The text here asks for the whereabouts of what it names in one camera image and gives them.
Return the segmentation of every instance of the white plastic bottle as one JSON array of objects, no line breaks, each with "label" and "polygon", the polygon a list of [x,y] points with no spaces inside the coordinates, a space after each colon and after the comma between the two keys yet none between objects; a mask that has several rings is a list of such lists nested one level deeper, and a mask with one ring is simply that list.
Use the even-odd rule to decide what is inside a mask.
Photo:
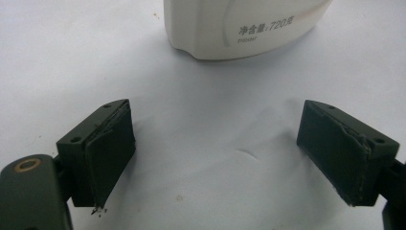
[{"label": "white plastic bottle", "polygon": [[309,31],[332,0],[164,0],[173,47],[232,59],[280,47]]}]

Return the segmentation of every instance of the white tabletop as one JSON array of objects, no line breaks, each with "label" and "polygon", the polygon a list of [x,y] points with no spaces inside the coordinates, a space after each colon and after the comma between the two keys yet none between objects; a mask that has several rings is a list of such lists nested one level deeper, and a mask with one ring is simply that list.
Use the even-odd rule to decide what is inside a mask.
[{"label": "white tabletop", "polygon": [[[128,98],[137,158],[107,213],[75,229],[382,229],[295,145],[306,99],[406,144],[406,2],[334,1],[273,52],[198,61],[174,50],[162,0],[0,2],[0,168]],[[397,159],[406,161],[400,149]]]}]

